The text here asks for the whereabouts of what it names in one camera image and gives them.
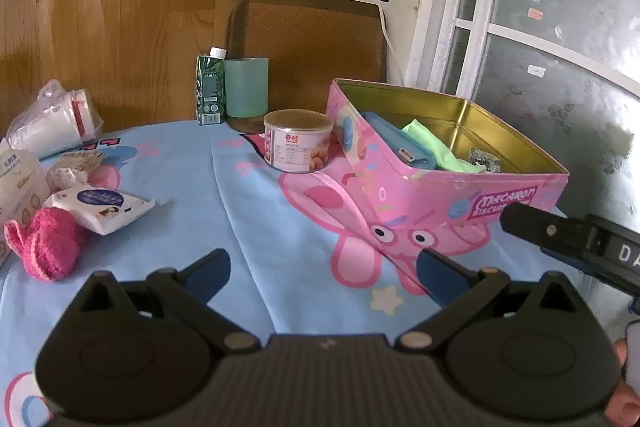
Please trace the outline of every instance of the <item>canned food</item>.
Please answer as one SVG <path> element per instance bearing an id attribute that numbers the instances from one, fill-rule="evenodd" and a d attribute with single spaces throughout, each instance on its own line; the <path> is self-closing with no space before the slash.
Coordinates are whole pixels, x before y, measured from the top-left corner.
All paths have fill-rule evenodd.
<path id="1" fill-rule="evenodd" d="M 313 172 L 329 161 L 334 121 L 306 109 L 283 109 L 264 117 L 264 159 L 285 172 Z"/>

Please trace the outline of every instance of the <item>blue oval label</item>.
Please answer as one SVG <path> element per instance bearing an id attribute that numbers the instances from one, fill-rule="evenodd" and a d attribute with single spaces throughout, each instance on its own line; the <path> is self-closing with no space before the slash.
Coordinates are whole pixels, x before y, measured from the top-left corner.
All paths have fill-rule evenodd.
<path id="1" fill-rule="evenodd" d="M 82 203 L 86 204 L 113 204 L 115 206 L 122 206 L 124 203 L 122 194 L 114 192 L 113 190 L 104 189 L 81 190 L 78 192 L 77 198 L 78 201 L 82 201 Z"/>

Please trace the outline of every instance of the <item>can lid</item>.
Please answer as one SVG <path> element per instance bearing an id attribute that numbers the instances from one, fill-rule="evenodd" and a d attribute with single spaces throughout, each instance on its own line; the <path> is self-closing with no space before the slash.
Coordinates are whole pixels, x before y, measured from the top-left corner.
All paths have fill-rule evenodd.
<path id="1" fill-rule="evenodd" d="M 226 57 L 226 50 L 223 48 L 212 48 L 209 52 L 209 57 L 220 58 L 224 60 Z"/>
<path id="2" fill-rule="evenodd" d="M 306 109 L 281 109 L 264 117 L 264 124 L 298 131 L 331 130 L 334 121 L 321 112 Z"/>

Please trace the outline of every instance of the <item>cartoon eye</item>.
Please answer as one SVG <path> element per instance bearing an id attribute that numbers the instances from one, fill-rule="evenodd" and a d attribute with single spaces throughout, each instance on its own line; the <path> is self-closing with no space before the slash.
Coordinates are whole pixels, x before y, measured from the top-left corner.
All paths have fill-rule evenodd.
<path id="1" fill-rule="evenodd" d="M 398 242 L 398 236 L 393 230 L 389 230 L 387 227 L 374 223 L 369 225 L 371 232 L 376 236 L 376 239 L 383 245 L 394 245 Z"/>
<path id="2" fill-rule="evenodd" d="M 436 245 L 436 238 L 433 233 L 426 230 L 409 232 L 409 239 L 418 248 L 434 248 Z"/>

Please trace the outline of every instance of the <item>pink tin box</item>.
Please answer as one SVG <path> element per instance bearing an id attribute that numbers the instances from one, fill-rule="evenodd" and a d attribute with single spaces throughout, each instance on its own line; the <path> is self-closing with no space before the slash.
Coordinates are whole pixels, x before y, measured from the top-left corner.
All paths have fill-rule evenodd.
<path id="1" fill-rule="evenodd" d="M 466 159 L 471 147 L 498 156 L 502 172 L 411 168 L 361 117 L 365 110 L 399 128 L 415 118 L 458 158 Z M 489 223 L 512 201 L 552 210 L 569 180 L 568 171 L 526 136 L 455 96 L 339 79 L 330 87 L 327 115 L 380 223 L 390 228 Z"/>

